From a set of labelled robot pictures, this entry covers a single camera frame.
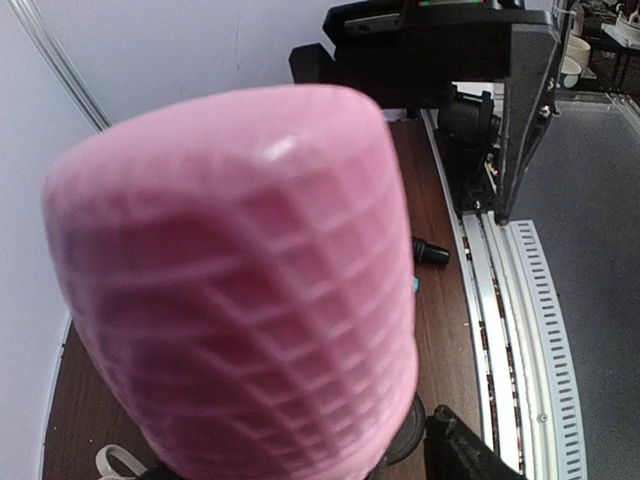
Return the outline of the taped base microphone stand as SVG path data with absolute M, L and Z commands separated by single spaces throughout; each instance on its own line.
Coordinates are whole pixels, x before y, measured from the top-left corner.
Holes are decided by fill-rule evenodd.
M 426 418 L 423 402 L 416 394 L 407 417 L 381 460 L 365 477 L 366 480 L 383 479 L 388 467 L 404 461 L 418 448 L 424 438 Z

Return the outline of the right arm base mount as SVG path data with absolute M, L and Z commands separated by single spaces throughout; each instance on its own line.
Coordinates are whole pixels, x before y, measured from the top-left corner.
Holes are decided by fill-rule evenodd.
M 479 95 L 457 92 L 438 111 L 436 143 L 459 217 L 494 208 L 491 168 L 499 156 L 499 130 L 500 119 L 487 91 Z

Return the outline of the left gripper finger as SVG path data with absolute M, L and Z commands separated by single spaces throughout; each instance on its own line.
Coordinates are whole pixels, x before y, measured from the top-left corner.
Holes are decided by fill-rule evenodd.
M 426 475 L 432 480 L 522 480 L 446 405 L 426 419 Z

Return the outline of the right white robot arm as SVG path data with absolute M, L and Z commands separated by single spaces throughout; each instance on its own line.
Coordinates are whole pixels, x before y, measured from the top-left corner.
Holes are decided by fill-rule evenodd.
M 520 1 L 362 1 L 332 7 L 319 43 L 291 51 L 297 84 L 359 90 L 383 109 L 442 108 L 457 82 L 504 86 L 494 218 L 509 222 L 526 168 L 553 118 L 561 37 Z

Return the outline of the pink toy microphone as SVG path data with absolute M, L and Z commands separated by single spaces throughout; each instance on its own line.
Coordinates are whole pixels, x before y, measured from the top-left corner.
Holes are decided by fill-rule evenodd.
M 42 189 L 76 332 L 184 479 L 362 479 L 417 386 L 405 193 L 380 107 L 203 97 L 64 154 Z

